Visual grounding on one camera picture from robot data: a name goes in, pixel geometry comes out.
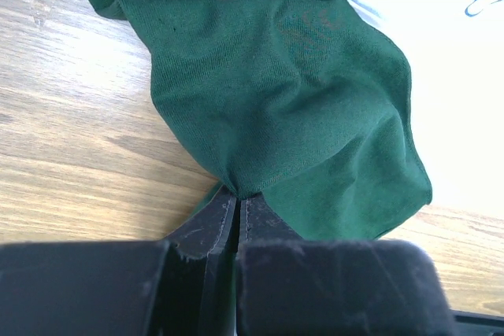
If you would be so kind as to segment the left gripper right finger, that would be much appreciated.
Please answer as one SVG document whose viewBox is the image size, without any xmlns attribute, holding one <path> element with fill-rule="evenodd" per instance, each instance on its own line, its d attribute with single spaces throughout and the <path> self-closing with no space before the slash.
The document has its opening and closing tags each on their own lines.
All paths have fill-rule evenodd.
<svg viewBox="0 0 504 336">
<path fill-rule="evenodd" d="M 302 241 L 303 238 L 272 210 L 262 194 L 239 203 L 237 253 L 270 252 L 297 246 Z"/>
</svg>

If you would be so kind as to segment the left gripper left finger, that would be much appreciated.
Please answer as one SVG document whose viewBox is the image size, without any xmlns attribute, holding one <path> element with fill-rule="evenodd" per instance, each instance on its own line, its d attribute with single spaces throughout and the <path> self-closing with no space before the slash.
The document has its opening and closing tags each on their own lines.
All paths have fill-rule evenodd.
<svg viewBox="0 0 504 336">
<path fill-rule="evenodd" d="M 181 256 L 202 259 L 222 249 L 233 230 L 236 197 L 221 186 L 212 199 L 180 227 L 165 237 Z"/>
</svg>

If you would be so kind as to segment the white green-sleeved t-shirt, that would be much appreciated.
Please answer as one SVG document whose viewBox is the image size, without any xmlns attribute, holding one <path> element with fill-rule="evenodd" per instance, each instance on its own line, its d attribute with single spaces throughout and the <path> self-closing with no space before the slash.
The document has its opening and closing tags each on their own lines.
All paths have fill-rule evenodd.
<svg viewBox="0 0 504 336">
<path fill-rule="evenodd" d="M 156 110 L 310 239 L 428 203 L 503 214 L 503 0 L 89 0 L 150 51 Z"/>
</svg>

